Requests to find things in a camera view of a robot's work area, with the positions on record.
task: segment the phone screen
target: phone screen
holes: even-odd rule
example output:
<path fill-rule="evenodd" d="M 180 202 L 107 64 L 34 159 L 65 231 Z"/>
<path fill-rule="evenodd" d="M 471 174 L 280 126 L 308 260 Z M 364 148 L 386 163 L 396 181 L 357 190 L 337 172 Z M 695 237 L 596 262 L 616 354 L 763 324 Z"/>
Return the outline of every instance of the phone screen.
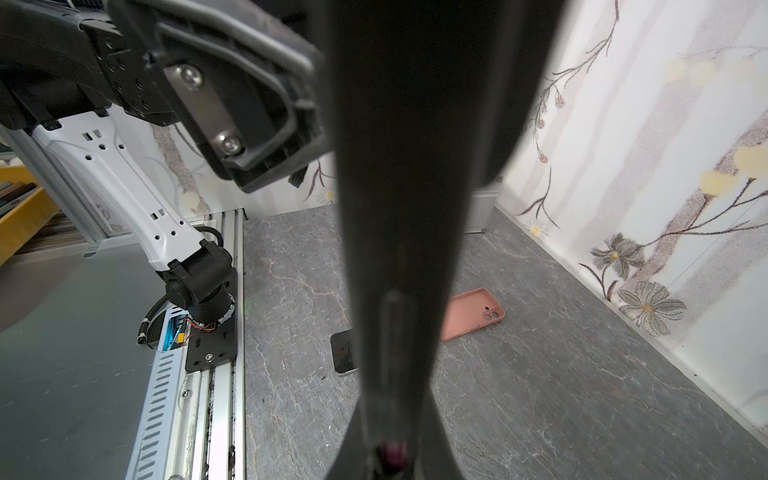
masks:
<path fill-rule="evenodd" d="M 352 360 L 352 330 L 331 335 L 331 355 L 333 369 L 338 375 L 345 375 L 356 370 Z"/>

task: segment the smartphone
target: smartphone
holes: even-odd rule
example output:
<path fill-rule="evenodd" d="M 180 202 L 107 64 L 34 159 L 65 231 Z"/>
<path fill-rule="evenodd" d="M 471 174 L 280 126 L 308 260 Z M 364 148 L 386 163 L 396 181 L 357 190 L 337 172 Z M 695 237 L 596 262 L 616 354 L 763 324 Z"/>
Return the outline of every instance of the smartphone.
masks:
<path fill-rule="evenodd" d="M 348 375 L 357 370 L 352 360 L 352 330 L 331 335 L 331 355 L 333 370 L 337 375 Z"/>
<path fill-rule="evenodd" d="M 448 300 L 440 339 L 448 342 L 457 336 L 501 322 L 503 318 L 504 309 L 486 289 L 478 288 L 462 293 Z"/>

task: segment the red object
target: red object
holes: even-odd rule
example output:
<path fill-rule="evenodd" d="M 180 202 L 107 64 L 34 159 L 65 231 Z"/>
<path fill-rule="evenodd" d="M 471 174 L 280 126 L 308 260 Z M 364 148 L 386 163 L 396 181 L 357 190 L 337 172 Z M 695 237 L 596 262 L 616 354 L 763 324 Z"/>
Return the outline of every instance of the red object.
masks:
<path fill-rule="evenodd" d="M 474 332 L 484 326 L 501 322 L 504 309 L 484 288 L 451 297 L 442 321 L 440 338 L 443 342 Z"/>

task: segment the yellow bin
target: yellow bin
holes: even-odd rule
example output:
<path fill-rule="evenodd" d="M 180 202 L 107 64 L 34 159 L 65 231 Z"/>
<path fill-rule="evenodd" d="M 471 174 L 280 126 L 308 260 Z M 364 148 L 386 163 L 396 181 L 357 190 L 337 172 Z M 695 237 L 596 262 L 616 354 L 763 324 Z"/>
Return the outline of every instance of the yellow bin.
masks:
<path fill-rule="evenodd" d="M 0 183 L 4 181 L 37 183 L 25 167 L 0 168 Z M 58 206 L 45 190 L 39 189 L 0 218 L 0 265 L 22 248 L 56 212 Z"/>

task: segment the metal screw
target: metal screw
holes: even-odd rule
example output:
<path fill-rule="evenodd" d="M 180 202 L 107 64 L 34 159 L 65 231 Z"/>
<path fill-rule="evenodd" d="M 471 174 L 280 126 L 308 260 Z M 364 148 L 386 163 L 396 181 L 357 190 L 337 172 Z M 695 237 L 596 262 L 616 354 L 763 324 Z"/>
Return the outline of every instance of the metal screw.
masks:
<path fill-rule="evenodd" d="M 197 90 L 203 86 L 203 72 L 192 65 L 179 65 L 176 67 L 176 75 L 190 90 Z"/>
<path fill-rule="evenodd" d="M 243 142 L 231 134 L 219 134 L 219 147 L 227 155 L 237 155 L 243 150 Z"/>

